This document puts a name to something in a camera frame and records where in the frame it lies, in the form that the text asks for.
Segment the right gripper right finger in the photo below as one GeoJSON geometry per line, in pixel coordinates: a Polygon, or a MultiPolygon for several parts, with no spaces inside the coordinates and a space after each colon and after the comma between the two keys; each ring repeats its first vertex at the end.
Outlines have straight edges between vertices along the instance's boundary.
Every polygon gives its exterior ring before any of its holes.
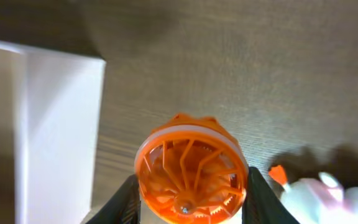
{"type": "Polygon", "coordinates": [[[282,205],[258,168],[249,167],[242,224],[299,224],[282,205]]]}

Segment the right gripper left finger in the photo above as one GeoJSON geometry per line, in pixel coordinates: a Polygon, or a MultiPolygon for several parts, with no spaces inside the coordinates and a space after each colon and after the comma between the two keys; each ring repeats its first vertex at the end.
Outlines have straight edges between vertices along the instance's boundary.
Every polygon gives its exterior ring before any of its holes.
{"type": "Polygon", "coordinates": [[[134,174],[86,224],[140,224],[140,209],[139,182],[134,174]]]}

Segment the white pink duck figure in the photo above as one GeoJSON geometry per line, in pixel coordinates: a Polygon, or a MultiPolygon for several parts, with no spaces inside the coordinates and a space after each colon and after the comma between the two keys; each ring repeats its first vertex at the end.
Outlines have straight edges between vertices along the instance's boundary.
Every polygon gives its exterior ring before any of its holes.
{"type": "Polygon", "coordinates": [[[358,224],[358,187],[344,189],[327,172],[319,172],[318,179],[302,178],[291,184],[281,165],[268,174],[283,187],[280,201],[299,223],[358,224]]]}

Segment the orange round spinner toy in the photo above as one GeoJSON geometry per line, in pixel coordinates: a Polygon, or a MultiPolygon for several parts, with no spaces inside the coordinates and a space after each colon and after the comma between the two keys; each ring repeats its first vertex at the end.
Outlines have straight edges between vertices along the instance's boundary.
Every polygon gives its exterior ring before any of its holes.
{"type": "Polygon", "coordinates": [[[155,128],[134,161],[145,204],[167,223],[223,223],[242,207],[249,166],[212,116],[176,114],[155,128]]]}

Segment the white cardboard box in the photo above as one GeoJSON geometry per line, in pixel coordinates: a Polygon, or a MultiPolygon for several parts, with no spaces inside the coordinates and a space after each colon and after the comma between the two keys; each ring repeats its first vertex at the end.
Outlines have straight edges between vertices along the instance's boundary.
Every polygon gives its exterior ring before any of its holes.
{"type": "Polygon", "coordinates": [[[0,223],[90,212],[105,65],[0,41],[0,223]]]}

